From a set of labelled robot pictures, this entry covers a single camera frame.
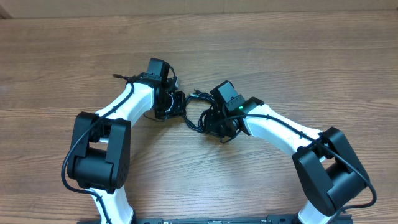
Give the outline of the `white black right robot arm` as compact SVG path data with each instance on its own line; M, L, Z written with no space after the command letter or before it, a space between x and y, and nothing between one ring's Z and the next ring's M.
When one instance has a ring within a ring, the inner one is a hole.
M261 138L293 160L308 199L295 214L268 215L266 223L352 223L347 204L369 187L370 179L346 136L337 128L307 128L271 109L262 100L246 100L229 81L210 92L216 103L204 130L219 137L239 133Z

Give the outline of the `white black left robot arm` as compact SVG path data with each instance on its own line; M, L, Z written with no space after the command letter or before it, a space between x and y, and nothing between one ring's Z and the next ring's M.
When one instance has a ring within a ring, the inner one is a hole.
M127 201L124 184L130 168L131 128L147 111L154 121L181 116L185 95L178 90L178 76L166 61L151 58L146 72L123 76L124 91L95 113L75 118L70 150L61 169L63 185L88 194L99 211L98 223L137 223Z

